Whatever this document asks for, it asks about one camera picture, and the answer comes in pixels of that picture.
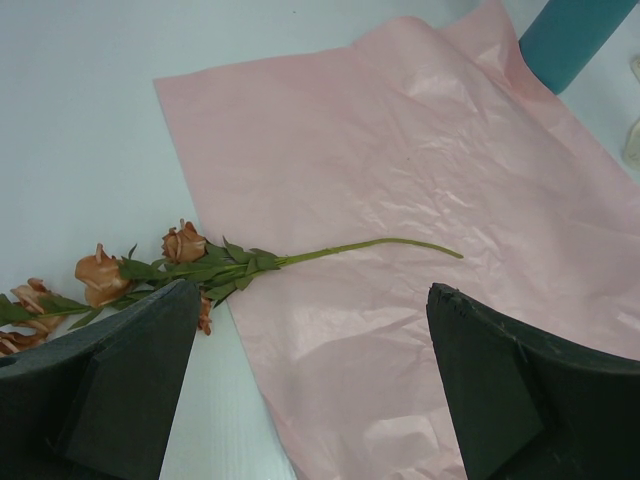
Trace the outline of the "purple wrapping paper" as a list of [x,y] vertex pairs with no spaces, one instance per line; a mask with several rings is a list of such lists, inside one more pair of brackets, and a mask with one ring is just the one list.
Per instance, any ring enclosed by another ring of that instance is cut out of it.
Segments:
[[229,300],[299,478],[463,477],[433,283],[638,357],[639,187],[528,70],[500,2],[155,88],[208,238],[365,243]]

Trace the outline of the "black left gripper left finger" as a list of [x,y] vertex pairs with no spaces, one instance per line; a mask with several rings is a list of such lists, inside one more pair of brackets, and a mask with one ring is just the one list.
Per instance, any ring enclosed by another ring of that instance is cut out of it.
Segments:
[[2,478],[158,478],[199,312],[198,287],[176,281],[2,358]]

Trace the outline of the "cream printed ribbon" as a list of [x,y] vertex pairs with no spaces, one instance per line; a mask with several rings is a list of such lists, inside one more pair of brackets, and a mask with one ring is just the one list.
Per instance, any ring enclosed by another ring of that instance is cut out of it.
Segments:
[[[640,81],[640,59],[636,56],[630,64],[631,71]],[[640,121],[631,128],[623,151],[624,162],[633,170],[640,170]]]

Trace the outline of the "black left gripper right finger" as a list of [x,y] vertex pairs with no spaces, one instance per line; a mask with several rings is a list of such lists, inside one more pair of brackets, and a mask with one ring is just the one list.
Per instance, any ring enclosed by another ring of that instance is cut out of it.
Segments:
[[639,363],[431,286],[430,336],[470,479],[636,479]]

